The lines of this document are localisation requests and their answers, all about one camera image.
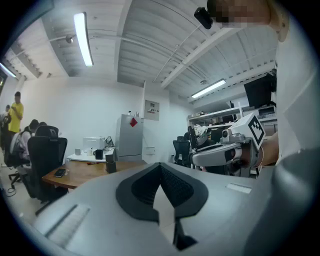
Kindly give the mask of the grey refrigerator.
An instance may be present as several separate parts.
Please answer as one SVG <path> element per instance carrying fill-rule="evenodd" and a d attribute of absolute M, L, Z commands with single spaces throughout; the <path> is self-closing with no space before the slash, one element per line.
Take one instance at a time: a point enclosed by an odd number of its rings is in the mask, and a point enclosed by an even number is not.
<path fill-rule="evenodd" d="M 135 118 L 138 124 L 131 127 Z M 115 154 L 117 161 L 137 162 L 142 160 L 144 120 L 133 115 L 122 114 L 117 120 L 115 136 Z"/>

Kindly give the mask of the brown pen holder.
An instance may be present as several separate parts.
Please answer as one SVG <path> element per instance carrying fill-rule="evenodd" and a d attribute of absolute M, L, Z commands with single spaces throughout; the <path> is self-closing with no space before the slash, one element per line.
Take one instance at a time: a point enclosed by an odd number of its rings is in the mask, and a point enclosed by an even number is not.
<path fill-rule="evenodd" d="M 113 154 L 105 155 L 105 164 L 106 164 L 106 171 L 109 174 L 113 174 L 117 172 L 116 161 Z"/>

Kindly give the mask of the person's white shirt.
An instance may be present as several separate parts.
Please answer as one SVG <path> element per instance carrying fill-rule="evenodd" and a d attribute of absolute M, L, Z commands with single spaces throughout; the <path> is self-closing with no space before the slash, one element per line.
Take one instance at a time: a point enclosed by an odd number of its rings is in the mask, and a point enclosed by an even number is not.
<path fill-rule="evenodd" d="M 299 22 L 283 9 L 276 51 L 279 160 L 320 147 L 320 60 Z"/>

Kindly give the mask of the white box appliance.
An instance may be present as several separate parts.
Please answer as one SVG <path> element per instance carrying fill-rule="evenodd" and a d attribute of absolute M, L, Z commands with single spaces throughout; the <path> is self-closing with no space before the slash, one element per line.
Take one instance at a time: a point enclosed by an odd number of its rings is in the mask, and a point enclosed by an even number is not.
<path fill-rule="evenodd" d="M 106 147 L 106 139 L 104 137 L 83 137 L 83 149 L 103 150 Z"/>

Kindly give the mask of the grey wall electrical panel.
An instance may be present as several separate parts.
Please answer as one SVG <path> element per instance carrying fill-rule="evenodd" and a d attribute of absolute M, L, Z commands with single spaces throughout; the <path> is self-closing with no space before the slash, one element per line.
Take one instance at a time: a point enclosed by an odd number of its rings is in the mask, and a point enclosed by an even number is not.
<path fill-rule="evenodd" d="M 160 104 L 155 101 L 145 100 L 143 117 L 147 120 L 159 121 Z"/>

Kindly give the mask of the colourful jacket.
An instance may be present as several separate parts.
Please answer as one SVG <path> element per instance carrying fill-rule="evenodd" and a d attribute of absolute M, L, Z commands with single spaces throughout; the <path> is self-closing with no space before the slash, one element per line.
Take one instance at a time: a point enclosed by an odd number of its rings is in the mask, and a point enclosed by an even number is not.
<path fill-rule="evenodd" d="M 195 136 L 196 138 L 205 138 L 207 139 L 207 132 L 208 132 L 208 127 L 207 126 L 201 126 L 199 124 L 196 124 L 194 127 L 194 132 L 195 132 Z"/>

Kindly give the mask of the wooden table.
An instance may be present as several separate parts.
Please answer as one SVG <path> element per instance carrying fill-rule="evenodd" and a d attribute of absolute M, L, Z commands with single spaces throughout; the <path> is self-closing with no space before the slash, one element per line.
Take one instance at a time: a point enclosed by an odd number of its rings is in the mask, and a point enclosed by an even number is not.
<path fill-rule="evenodd" d="M 54 177 L 54 173 L 58 169 L 68 169 L 69 172 L 61 178 Z M 64 165 L 44 175 L 42 181 L 57 187 L 76 189 L 89 180 L 108 174 L 105 162 L 87 165 L 87 162 L 68 161 Z"/>

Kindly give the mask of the black wall monitor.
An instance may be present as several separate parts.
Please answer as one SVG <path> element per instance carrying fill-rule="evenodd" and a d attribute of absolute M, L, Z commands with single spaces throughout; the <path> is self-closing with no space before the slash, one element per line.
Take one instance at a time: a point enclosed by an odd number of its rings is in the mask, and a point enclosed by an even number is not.
<path fill-rule="evenodd" d="M 244 89 L 250 107 L 257 109 L 263 106 L 277 106 L 272 101 L 272 93 L 277 91 L 277 77 L 275 75 L 267 73 L 262 78 L 244 84 Z"/>

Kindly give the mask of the white storage shelf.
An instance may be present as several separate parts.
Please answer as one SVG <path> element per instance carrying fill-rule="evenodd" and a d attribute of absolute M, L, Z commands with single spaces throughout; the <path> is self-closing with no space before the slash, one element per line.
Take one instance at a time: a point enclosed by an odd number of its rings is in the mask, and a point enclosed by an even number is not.
<path fill-rule="evenodd" d="M 266 135 L 271 136 L 278 131 L 278 120 L 276 116 L 276 106 L 273 104 L 264 105 L 259 108 L 236 106 L 216 112 L 199 112 L 188 117 L 187 124 L 191 127 L 208 127 L 212 129 L 228 128 L 239 119 L 253 113 L 260 121 Z"/>

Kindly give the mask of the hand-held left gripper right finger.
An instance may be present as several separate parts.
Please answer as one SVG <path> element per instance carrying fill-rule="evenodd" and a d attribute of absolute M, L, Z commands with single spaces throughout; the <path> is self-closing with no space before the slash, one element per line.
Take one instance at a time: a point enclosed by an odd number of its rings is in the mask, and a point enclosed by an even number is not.
<path fill-rule="evenodd" d="M 160 256 L 258 256 L 253 233 L 272 191 L 273 168 L 259 178 L 234 177 L 160 163 L 172 193 L 175 234 Z"/>

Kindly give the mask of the white table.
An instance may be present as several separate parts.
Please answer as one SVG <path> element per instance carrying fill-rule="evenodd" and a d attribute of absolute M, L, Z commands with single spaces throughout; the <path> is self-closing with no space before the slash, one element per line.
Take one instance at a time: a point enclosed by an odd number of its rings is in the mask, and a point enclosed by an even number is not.
<path fill-rule="evenodd" d="M 78 162 L 86 162 L 86 163 L 90 163 L 90 162 L 94 162 L 94 163 L 104 163 L 106 161 L 105 156 L 106 155 L 113 155 L 114 158 L 116 155 L 116 151 L 113 147 L 109 147 L 103 150 L 103 160 L 96 160 L 95 159 L 95 155 L 94 155 L 95 151 L 93 151 L 93 155 L 92 156 L 87 156 L 85 153 L 85 150 L 81 151 L 81 155 L 69 155 L 66 157 L 66 161 L 78 161 Z"/>

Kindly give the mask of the white ceiling pipe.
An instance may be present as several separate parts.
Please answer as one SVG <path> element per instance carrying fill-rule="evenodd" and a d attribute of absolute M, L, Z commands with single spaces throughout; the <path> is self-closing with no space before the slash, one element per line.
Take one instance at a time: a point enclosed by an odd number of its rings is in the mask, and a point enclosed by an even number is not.
<path fill-rule="evenodd" d="M 186 40 L 197 30 L 200 28 L 201 25 L 196 26 L 193 31 L 183 40 L 181 41 L 179 44 L 177 44 L 175 46 L 174 51 L 171 53 L 171 55 L 169 56 L 169 58 L 167 59 L 167 61 L 164 63 L 164 65 L 162 66 L 162 68 L 160 69 L 160 71 L 158 72 L 158 74 L 155 76 L 155 78 L 153 79 L 153 83 L 156 82 L 157 78 L 159 77 L 159 75 L 162 73 L 162 71 L 164 70 L 164 68 L 166 67 L 166 65 L 174 59 L 176 52 L 181 48 L 181 46 L 186 42 Z"/>

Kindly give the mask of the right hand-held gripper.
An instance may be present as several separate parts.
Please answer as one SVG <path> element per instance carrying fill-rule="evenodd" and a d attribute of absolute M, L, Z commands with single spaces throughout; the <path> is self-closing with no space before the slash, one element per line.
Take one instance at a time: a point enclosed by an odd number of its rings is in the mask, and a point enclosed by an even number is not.
<path fill-rule="evenodd" d="M 266 133 L 254 113 L 246 115 L 222 131 L 221 144 L 190 154 L 194 166 L 225 166 L 228 175 L 249 175 L 258 166 Z"/>

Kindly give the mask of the long ceiling light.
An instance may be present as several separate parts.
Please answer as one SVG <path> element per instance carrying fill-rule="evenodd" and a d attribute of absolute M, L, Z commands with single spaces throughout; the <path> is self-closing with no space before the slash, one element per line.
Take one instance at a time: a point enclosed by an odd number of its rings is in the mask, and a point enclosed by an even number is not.
<path fill-rule="evenodd" d="M 0 62 L 0 68 L 7 74 L 7 75 L 10 75 L 11 77 L 13 77 L 13 78 L 16 78 L 16 75 L 12 72 L 12 71 L 10 71 L 4 64 L 2 64 L 1 62 Z"/>
<path fill-rule="evenodd" d="M 92 59 L 88 28 L 87 28 L 87 14 L 86 12 L 76 13 L 73 16 L 75 33 L 80 48 L 80 52 L 86 67 L 93 67 L 94 62 Z"/>
<path fill-rule="evenodd" d="M 193 94 L 191 97 L 193 99 L 199 98 L 200 96 L 203 96 L 203 95 L 211 92 L 212 90 L 215 90 L 220 86 L 223 86 L 224 84 L 226 84 L 226 81 L 224 79 L 220 79 L 220 80 L 216 81 L 215 83 L 212 83 L 212 84 L 208 85 L 206 88 Z"/>

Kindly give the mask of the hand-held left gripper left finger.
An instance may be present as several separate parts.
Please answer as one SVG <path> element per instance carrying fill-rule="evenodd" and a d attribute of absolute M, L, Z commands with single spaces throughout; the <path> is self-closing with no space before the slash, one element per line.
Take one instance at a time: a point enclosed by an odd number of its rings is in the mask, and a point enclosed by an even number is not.
<path fill-rule="evenodd" d="M 141 165 L 91 179 L 51 203 L 33 227 L 54 256 L 169 256 L 173 245 L 151 221 L 132 218 L 119 206 L 116 188 Z"/>

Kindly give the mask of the person's right forearm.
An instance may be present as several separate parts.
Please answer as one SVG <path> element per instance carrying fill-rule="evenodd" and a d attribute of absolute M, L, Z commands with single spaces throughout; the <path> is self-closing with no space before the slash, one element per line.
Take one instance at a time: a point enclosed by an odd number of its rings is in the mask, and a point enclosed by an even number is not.
<path fill-rule="evenodd" d="M 279 139 L 278 132 L 273 134 L 270 138 L 265 139 L 261 144 L 261 166 L 268 166 L 275 164 L 279 159 Z"/>

